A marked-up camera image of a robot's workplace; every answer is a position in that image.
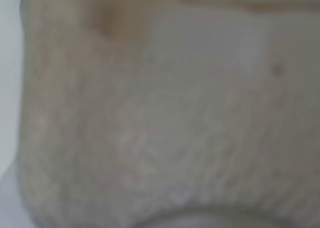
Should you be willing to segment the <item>clear bottle with pink label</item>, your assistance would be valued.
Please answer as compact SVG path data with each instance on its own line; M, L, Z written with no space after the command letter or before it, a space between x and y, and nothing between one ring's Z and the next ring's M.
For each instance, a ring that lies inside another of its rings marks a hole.
M320 0L22 0L38 228L320 225Z

